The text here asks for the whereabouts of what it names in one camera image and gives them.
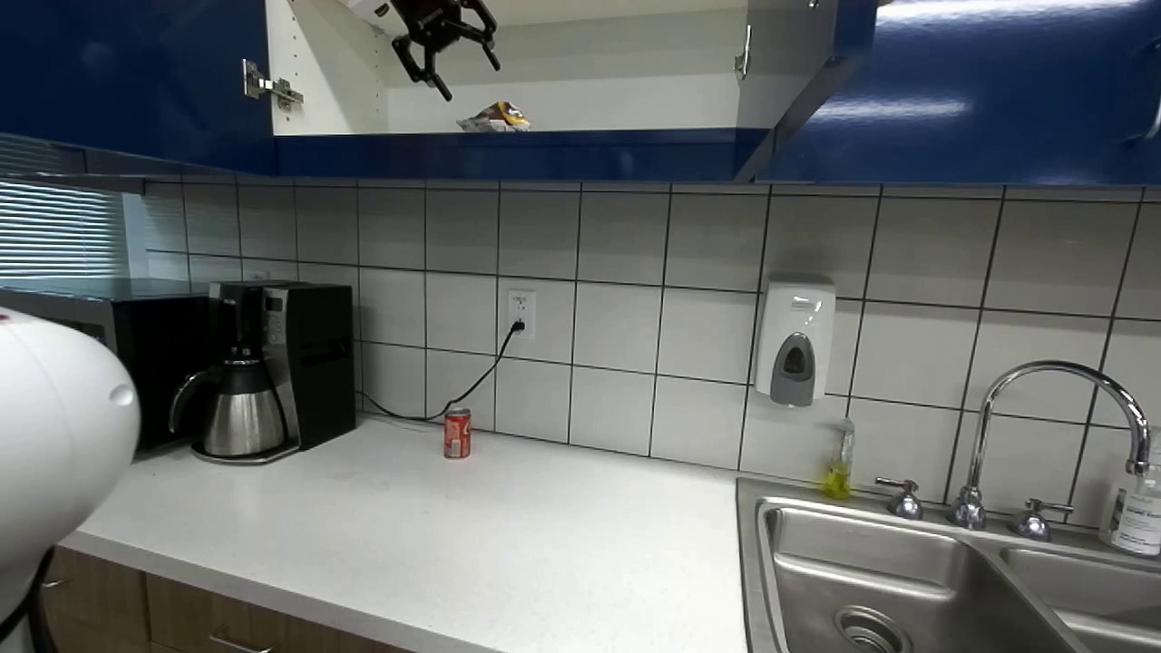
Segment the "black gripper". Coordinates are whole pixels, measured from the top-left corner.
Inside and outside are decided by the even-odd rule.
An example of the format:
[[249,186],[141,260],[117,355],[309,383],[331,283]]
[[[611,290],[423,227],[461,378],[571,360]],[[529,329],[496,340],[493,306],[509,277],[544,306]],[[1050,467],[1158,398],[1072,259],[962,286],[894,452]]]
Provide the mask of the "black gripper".
[[493,69],[501,69],[501,58],[493,51],[496,23],[484,11],[484,5],[470,5],[480,16],[480,26],[463,19],[463,0],[390,0],[395,16],[401,19],[405,31],[397,35],[397,46],[419,45],[423,63],[417,69],[417,78],[435,88],[443,100],[453,100],[453,89],[435,69],[435,51],[475,40]]

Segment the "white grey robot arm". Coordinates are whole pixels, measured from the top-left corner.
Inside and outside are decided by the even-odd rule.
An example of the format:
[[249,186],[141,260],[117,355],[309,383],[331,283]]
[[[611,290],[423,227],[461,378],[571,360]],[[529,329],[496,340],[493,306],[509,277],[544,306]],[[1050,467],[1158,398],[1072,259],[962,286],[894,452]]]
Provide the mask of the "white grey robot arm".
[[[239,65],[264,51],[264,0],[0,0],[2,174],[48,186],[126,178],[435,178],[438,139],[279,139]],[[49,552],[120,481],[141,409],[124,364],[88,335],[0,324],[2,653],[38,653]]]

